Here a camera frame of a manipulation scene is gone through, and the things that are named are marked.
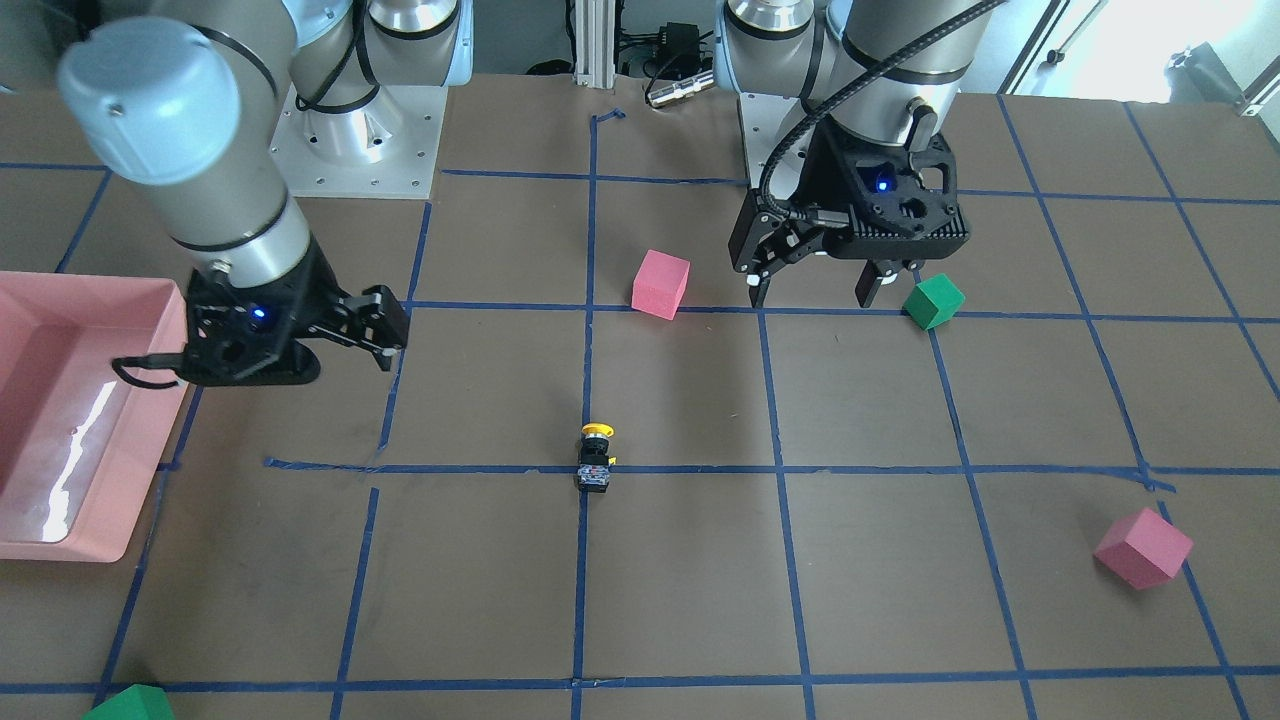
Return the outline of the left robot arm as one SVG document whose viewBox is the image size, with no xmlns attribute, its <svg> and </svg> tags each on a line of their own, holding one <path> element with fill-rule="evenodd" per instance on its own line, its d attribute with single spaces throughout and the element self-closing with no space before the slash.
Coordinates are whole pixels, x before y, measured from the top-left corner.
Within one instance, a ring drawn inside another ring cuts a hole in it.
<svg viewBox="0 0 1280 720">
<path fill-rule="evenodd" d="M 942 127 L 992 1 L 722 1 L 713 78 L 739 96 L 748 191 L 731 266 L 762 307 L 785 268 L 863 263 L 858 304 L 972 231 Z"/>
</svg>

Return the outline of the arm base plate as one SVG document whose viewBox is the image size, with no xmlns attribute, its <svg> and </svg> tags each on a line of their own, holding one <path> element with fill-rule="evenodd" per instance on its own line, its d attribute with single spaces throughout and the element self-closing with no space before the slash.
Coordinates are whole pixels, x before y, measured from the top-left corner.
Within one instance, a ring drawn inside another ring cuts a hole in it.
<svg viewBox="0 0 1280 720">
<path fill-rule="evenodd" d="M 749 184 L 753 188 L 759 188 L 768 156 L 786 133 L 804 118 L 805 111 L 801 101 L 796 97 L 740 94 L 739 114 Z M 776 193 L 794 192 L 803 167 L 803 158 L 799 156 L 801 151 L 803 147 L 796 143 L 774 169 L 771 179 L 777 184 Z"/>
<path fill-rule="evenodd" d="M 297 199 L 428 200 L 448 88 L 383 86 L 348 114 L 300 111 L 289 97 L 270 142 Z"/>
</svg>

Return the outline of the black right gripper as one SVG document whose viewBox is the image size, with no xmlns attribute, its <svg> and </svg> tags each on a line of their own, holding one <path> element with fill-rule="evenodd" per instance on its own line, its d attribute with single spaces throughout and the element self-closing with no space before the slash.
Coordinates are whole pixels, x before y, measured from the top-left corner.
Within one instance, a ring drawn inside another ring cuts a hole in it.
<svg viewBox="0 0 1280 720">
<path fill-rule="evenodd" d="M 300 269 L 303 278 L 291 338 L 362 348 L 381 372 L 389 372 L 410 341 L 410 315 L 390 287 L 375 284 L 358 296 L 343 291 L 316 240 L 308 243 Z"/>
</svg>

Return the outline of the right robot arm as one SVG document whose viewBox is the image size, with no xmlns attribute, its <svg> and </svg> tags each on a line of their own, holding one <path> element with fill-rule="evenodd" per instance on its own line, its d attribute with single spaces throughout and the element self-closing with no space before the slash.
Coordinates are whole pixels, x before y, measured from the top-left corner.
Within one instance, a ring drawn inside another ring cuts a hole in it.
<svg viewBox="0 0 1280 720">
<path fill-rule="evenodd" d="M 471 1 L 156 1 L 105 15 L 58 87 L 91 149 L 195 264 L 175 354 L 113 370 L 198 386 L 297 386 L 308 340 L 407 348 L 385 284 L 340 287 L 300 196 L 425 199 L 447 91 L 474 70 Z"/>
</svg>

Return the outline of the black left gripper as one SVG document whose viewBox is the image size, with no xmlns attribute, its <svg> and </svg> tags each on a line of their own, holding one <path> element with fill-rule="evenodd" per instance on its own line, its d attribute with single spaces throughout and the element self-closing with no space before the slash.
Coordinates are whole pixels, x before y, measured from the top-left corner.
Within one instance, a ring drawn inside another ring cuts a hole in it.
<svg viewBox="0 0 1280 720">
<path fill-rule="evenodd" d="M 854 205 L 846 202 L 831 209 L 785 204 L 780 211 L 772 211 L 765 200 L 759 190 L 746 192 L 728 241 L 731 268 L 748 278 L 754 309 L 764 307 L 773 277 L 786 266 L 818 252 L 841 260 L 856 258 Z M 865 260 L 854 290 L 858 306 L 872 307 L 879 291 L 892 284 L 901 270 L 901 260 Z"/>
</svg>

